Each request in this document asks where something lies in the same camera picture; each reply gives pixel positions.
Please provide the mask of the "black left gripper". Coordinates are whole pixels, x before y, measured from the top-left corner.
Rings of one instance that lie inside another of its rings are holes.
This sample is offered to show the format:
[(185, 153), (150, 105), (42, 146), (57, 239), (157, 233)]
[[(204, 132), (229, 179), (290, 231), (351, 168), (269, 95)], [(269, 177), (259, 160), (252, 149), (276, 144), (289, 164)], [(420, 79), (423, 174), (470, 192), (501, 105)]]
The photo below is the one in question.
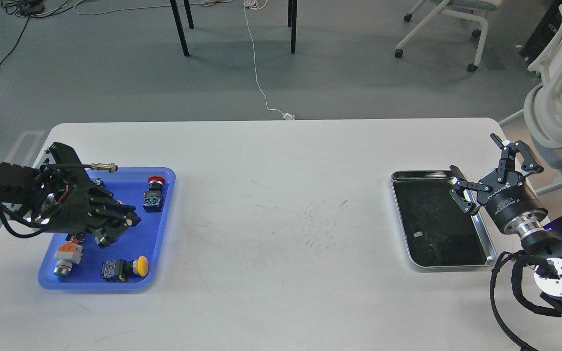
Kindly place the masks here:
[(89, 233), (89, 219), (105, 219), (108, 220), (106, 224), (93, 229), (96, 244), (105, 249), (142, 220), (135, 213), (136, 207), (115, 200), (106, 188), (92, 186), (87, 190), (71, 188), (69, 191), (65, 200), (37, 215), (37, 222), (45, 222), (49, 233)]

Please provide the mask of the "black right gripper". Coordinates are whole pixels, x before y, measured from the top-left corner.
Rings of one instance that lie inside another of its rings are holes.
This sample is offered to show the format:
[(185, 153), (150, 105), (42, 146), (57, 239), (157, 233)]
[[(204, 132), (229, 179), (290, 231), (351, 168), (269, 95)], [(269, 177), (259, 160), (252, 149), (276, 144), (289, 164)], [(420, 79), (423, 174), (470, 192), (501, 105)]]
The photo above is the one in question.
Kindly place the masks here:
[[(548, 210), (542, 207), (539, 198), (525, 181), (525, 178), (532, 174), (542, 173), (544, 167), (537, 162), (528, 144), (521, 140), (513, 143), (502, 140), (494, 133), (491, 133), (490, 137), (501, 149), (498, 167), (484, 176), (479, 184), (468, 181), (459, 167), (451, 165), (450, 170), (456, 180), (450, 194), (464, 214), (477, 214), (479, 203), (484, 206), (502, 233), (515, 234), (520, 222), (529, 219), (540, 222), (548, 215)], [(516, 171), (518, 154), (521, 154), (523, 159), (521, 172)], [(481, 184), (490, 187), (490, 191), (479, 191), (482, 188)], [(479, 191), (478, 203), (465, 197), (466, 190)]]

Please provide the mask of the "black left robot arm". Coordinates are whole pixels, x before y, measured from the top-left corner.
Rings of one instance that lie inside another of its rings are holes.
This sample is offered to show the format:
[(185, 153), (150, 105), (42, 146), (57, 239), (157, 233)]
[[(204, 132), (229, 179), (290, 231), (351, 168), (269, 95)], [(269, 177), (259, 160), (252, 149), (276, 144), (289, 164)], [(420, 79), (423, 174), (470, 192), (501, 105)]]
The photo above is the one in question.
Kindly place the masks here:
[(86, 170), (115, 172), (113, 164), (77, 157), (47, 158), (39, 167), (0, 162), (0, 220), (17, 238), (41, 233), (93, 234), (100, 248), (141, 221), (136, 208), (114, 198)]

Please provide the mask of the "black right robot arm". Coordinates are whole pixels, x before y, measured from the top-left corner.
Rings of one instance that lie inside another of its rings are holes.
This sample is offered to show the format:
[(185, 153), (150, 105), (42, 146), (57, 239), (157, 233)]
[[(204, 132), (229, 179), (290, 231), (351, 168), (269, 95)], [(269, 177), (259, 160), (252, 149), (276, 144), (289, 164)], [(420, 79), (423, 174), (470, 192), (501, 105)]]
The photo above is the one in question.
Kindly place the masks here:
[(507, 262), (513, 262), (511, 287), (514, 298), (529, 311), (548, 317), (562, 317), (562, 216), (542, 225), (548, 215), (539, 198), (526, 184), (531, 174), (543, 167), (527, 144), (518, 140), (491, 139), (501, 149), (496, 169), (478, 182), (468, 181), (457, 166), (451, 166), (455, 184), (450, 195), (462, 212), (475, 215), (485, 208), (503, 234), (517, 234), (522, 249), (499, 255), (490, 278), (491, 310), (502, 331), (522, 351), (533, 347), (511, 331), (497, 310), (494, 289), (497, 276)]

